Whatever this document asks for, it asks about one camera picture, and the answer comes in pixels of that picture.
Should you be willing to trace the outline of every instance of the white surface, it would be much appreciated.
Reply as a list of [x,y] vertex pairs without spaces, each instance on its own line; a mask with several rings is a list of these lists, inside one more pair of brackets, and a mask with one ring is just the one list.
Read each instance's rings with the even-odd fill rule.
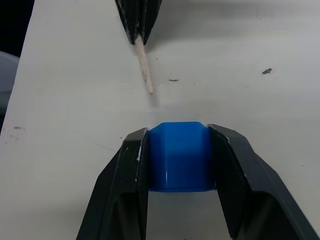
[[[192,120],[246,136],[319,235],[318,2],[164,0],[150,97],[113,0],[36,0],[0,138],[1,240],[75,239],[121,137]],[[228,239],[217,193],[188,197],[150,194],[148,239]]]

